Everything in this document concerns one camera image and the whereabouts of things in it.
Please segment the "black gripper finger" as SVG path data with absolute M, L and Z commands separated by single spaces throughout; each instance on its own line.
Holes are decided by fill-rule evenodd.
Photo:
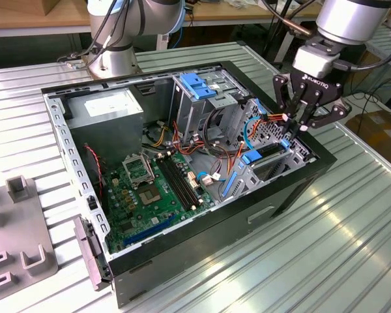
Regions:
M 342 99 L 333 101 L 329 112 L 314 115 L 315 112 L 323 109 L 318 103 L 307 104 L 301 115 L 299 122 L 295 126 L 295 136 L 300 132 L 305 132 L 309 128 L 321 128 L 347 117 L 351 113 L 351 106 L 344 103 Z
M 296 136 L 295 130 L 295 115 L 296 104 L 290 98 L 289 86 L 291 83 L 290 74 L 277 74 L 272 79 L 276 103 L 279 110 L 283 113 L 283 133 L 290 133 L 290 138 L 294 139 Z

